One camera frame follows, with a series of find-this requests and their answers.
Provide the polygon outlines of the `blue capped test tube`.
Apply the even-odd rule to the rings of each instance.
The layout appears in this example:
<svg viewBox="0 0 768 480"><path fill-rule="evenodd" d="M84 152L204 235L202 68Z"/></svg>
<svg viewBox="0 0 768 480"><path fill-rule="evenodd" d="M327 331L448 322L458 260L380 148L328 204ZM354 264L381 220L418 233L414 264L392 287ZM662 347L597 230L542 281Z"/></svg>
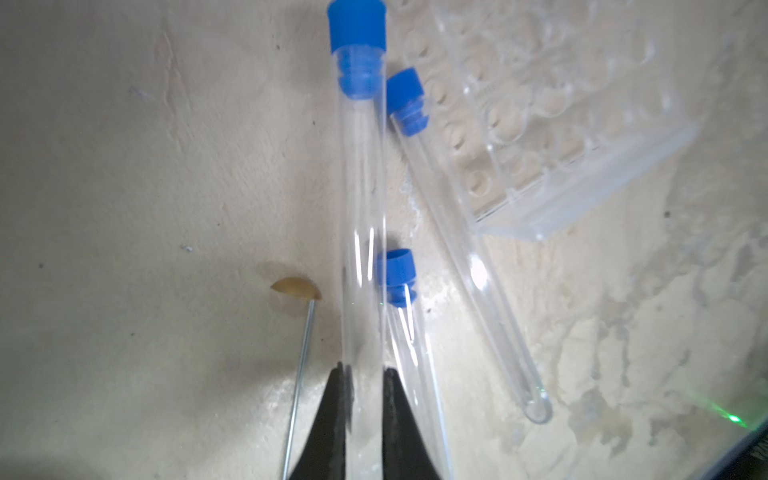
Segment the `blue capped test tube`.
<svg viewBox="0 0 768 480"><path fill-rule="evenodd" d="M384 371L398 371L411 410L440 479L452 479L453 467L435 374L431 342L417 292L413 252L399 248L378 258L385 288Z"/></svg>
<svg viewBox="0 0 768 480"><path fill-rule="evenodd" d="M338 94L345 476L381 479L386 249L386 6L333 1L327 8Z"/></svg>
<svg viewBox="0 0 768 480"><path fill-rule="evenodd" d="M417 71L406 68L392 75L386 94L387 116L509 390L528 420L545 424L553 414L549 395L486 243L470 226L468 201L460 193L450 155L438 140Z"/></svg>

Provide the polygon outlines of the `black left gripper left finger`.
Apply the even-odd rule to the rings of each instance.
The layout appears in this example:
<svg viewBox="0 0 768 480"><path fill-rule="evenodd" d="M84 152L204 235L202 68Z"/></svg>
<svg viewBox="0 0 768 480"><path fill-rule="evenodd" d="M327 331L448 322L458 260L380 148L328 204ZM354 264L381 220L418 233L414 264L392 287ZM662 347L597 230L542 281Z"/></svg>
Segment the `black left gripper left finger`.
<svg viewBox="0 0 768 480"><path fill-rule="evenodd" d="M344 480L346 478L347 423L352 392L348 368L341 362L327 378L308 438L290 480Z"/></svg>

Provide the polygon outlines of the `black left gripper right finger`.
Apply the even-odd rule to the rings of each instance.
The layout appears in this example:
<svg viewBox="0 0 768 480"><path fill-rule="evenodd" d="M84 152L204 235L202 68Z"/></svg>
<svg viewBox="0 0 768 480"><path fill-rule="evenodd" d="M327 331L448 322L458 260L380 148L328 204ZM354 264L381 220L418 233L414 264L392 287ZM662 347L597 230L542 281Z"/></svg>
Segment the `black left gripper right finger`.
<svg viewBox="0 0 768 480"><path fill-rule="evenodd" d="M382 463L384 480L439 480L399 373L383 374Z"/></svg>

